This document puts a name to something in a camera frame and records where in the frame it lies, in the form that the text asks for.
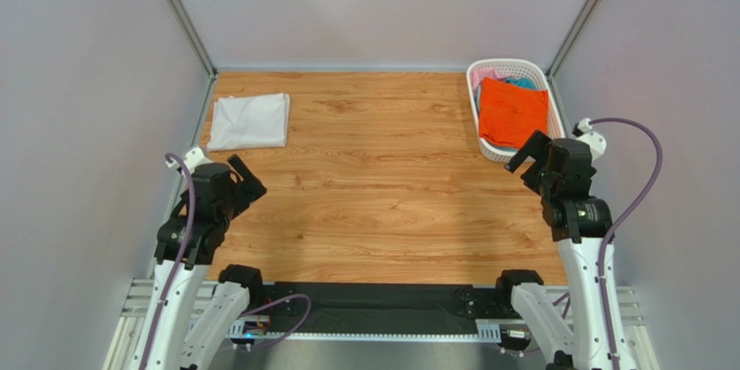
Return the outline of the orange t-shirt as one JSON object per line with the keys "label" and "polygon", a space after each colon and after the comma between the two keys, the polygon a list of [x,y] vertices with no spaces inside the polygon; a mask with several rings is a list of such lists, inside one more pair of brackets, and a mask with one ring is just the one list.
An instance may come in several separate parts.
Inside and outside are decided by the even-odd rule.
{"label": "orange t-shirt", "polygon": [[537,130],[548,131],[549,94],[485,78],[480,84],[479,137],[501,148],[520,149]]}

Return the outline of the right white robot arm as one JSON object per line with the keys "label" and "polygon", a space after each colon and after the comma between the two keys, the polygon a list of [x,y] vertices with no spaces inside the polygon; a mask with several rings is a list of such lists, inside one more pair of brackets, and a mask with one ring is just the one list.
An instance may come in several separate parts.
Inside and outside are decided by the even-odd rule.
{"label": "right white robot arm", "polygon": [[540,197],[542,216],[551,228],[564,264],[571,303],[566,320],[533,271],[501,275],[511,305],[525,321],[549,369],[636,369],[638,361],[624,338],[613,281],[614,247],[606,201],[591,195],[589,143],[551,138],[536,130],[505,169],[533,163],[521,178]]}

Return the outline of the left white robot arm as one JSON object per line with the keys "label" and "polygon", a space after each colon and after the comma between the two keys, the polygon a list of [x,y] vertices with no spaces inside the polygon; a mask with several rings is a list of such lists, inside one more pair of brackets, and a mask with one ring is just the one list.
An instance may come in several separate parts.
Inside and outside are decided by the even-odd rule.
{"label": "left white robot arm", "polygon": [[231,264],[218,276],[196,323],[195,302],[231,223],[267,189],[238,155],[211,161],[201,149],[168,166],[187,182],[156,235],[153,288],[130,369],[205,369],[227,331],[264,299],[258,268]]}

